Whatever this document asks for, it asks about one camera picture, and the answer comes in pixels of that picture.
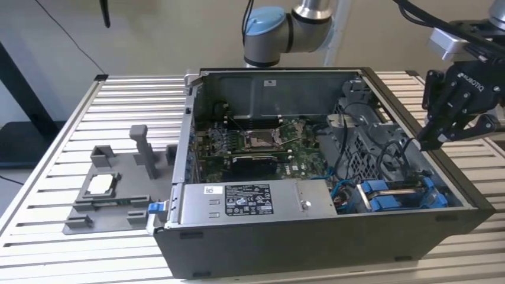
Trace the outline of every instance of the power supply label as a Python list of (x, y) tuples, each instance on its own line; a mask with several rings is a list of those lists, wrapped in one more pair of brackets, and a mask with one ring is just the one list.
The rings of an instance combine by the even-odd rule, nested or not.
[(227, 216), (273, 214), (270, 185), (225, 186)]

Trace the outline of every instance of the aluminum extrusion table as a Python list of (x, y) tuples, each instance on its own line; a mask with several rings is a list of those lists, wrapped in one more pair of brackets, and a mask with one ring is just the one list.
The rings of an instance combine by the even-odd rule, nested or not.
[[(422, 84), (405, 72), (378, 73), (422, 123)], [(173, 279), (145, 230), (63, 235), (65, 220), (94, 145), (134, 151), (127, 129), (149, 126), (162, 149), (178, 140), (183, 78), (114, 77), (94, 82), (22, 186), (0, 225), (0, 283), (199, 283)], [(467, 235), (442, 241), (418, 262), (210, 279), (205, 283), (505, 283), (505, 152), (488, 139), (443, 150), (496, 209)]]

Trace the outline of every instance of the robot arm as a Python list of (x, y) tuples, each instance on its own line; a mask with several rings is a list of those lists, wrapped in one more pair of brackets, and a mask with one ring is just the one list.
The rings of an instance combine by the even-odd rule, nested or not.
[[(393, 1), (410, 22), (434, 29), (430, 45), (440, 51), (442, 59), (456, 60), (444, 73), (430, 70), (426, 75), (426, 123), (415, 137), (421, 150), (503, 131), (499, 117), (505, 95), (505, 0), (494, 1), (488, 20), (451, 23), (433, 17), (407, 0)], [(271, 67), (281, 53), (314, 51), (329, 39), (330, 27), (329, 0), (301, 0), (290, 14), (279, 7), (254, 9), (243, 30), (247, 66)]]
[(243, 30), (249, 67), (271, 67), (281, 53), (311, 52), (322, 45), (331, 27), (329, 5), (329, 0), (301, 0), (290, 13), (281, 7), (251, 10)]
[(451, 23), (433, 17), (406, 0), (394, 2), (409, 20), (405, 11), (418, 18), (418, 24), (434, 28), (430, 46), (435, 51), (442, 50), (443, 59), (450, 54), (455, 60), (444, 73), (430, 70), (426, 74), (422, 108), (427, 114), (425, 127), (415, 137), (421, 150), (434, 150), (447, 141), (474, 140), (503, 131), (498, 117), (505, 95), (505, 31), (500, 29), (505, 26), (499, 16), (505, 15), (505, 1), (494, 1), (491, 19)]

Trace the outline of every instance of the black stand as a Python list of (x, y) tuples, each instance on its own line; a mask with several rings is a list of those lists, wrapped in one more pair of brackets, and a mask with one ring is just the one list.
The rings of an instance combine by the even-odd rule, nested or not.
[(30, 122), (9, 122), (0, 130), (0, 169), (35, 167), (63, 122), (54, 122), (0, 43), (0, 81)]

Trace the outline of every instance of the gray wall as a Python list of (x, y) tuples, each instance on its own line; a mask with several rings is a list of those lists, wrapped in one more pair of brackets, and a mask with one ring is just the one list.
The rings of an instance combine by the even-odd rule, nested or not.
[[(109, 0), (111, 27), (97, 0), (39, 0), (106, 73), (182, 74), (198, 67), (242, 66), (239, 20), (246, 0)], [(257, 0), (289, 9), (295, 0)], [(491, 0), (414, 1), (444, 20), (486, 17)], [(440, 68), (425, 48), (429, 29), (401, 18), (386, 0), (354, 0), (337, 66), (375, 70)], [(94, 75), (75, 49), (33, 0), (0, 0), (0, 40), (49, 114), (63, 120)], [(319, 66), (322, 53), (286, 54), (282, 66)], [(0, 124), (26, 120), (0, 85)]]

